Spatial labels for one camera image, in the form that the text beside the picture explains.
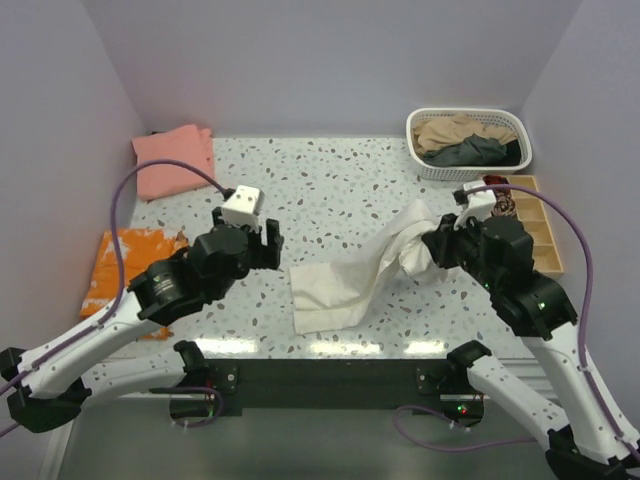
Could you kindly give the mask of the white floral print t-shirt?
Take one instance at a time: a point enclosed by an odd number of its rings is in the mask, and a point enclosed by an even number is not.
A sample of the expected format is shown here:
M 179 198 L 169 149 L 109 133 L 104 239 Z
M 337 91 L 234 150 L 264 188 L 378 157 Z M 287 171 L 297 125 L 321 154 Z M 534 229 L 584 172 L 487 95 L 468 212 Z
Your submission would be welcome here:
M 422 236 L 438 217 L 421 200 L 407 205 L 349 257 L 289 269 L 298 335 L 355 327 L 371 302 L 399 274 L 418 282 L 444 280 Z

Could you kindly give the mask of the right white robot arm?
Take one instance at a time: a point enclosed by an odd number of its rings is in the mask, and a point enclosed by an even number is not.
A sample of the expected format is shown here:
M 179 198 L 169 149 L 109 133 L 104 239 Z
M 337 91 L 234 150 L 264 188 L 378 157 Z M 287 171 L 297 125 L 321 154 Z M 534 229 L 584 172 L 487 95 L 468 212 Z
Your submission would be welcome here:
M 557 399 L 553 404 L 507 372 L 476 340 L 452 350 L 450 380 L 464 380 L 516 419 L 541 446 L 559 479 L 629 479 L 639 465 L 639 433 L 602 383 L 580 363 L 578 316 L 564 289 L 534 267 L 534 241 L 511 217 L 442 217 L 422 241 L 434 263 L 461 268 L 489 294 L 497 316 L 534 355 Z

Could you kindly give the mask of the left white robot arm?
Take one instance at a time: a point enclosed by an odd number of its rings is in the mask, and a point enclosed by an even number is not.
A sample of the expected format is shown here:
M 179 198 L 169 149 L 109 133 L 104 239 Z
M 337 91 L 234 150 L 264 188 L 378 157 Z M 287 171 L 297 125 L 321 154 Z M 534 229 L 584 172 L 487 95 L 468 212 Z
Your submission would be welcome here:
M 12 420 L 32 433 L 54 430 L 84 409 L 130 393 L 208 391 L 212 373 L 194 341 L 149 357 L 109 361 L 139 339 L 222 300 L 250 271 L 276 270 L 284 238 L 278 221 L 231 223 L 220 209 L 213 228 L 152 263 L 95 315 L 32 350 L 1 353 L 2 392 Z

